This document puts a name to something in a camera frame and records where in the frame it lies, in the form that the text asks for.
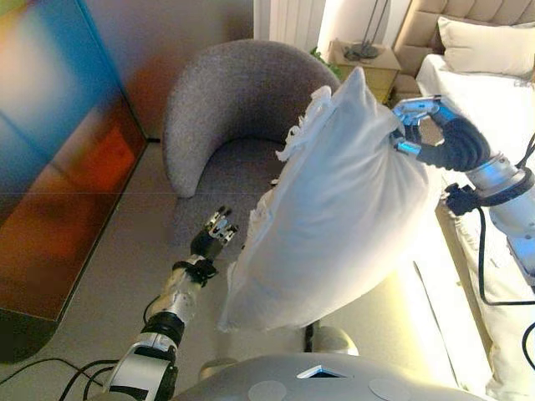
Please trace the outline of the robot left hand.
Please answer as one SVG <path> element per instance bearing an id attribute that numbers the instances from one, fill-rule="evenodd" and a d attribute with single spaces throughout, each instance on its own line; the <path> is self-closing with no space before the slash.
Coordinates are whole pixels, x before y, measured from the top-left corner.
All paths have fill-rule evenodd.
<path id="1" fill-rule="evenodd" d="M 192 255 L 214 261 L 238 232 L 238 226 L 229 222 L 232 210 L 221 206 L 206 221 L 190 244 Z"/>

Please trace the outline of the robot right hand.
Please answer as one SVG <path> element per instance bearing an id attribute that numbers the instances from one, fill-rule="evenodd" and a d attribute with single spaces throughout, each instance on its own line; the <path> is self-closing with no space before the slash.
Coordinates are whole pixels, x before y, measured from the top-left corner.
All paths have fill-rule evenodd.
<path id="1" fill-rule="evenodd" d="M 467 172 L 491 159 L 484 135 L 444 97 L 434 95 L 403 99 L 392 109 L 403 127 L 390 134 L 395 150 L 427 165 Z M 431 119 L 441 130 L 443 142 L 422 142 L 420 122 Z"/>

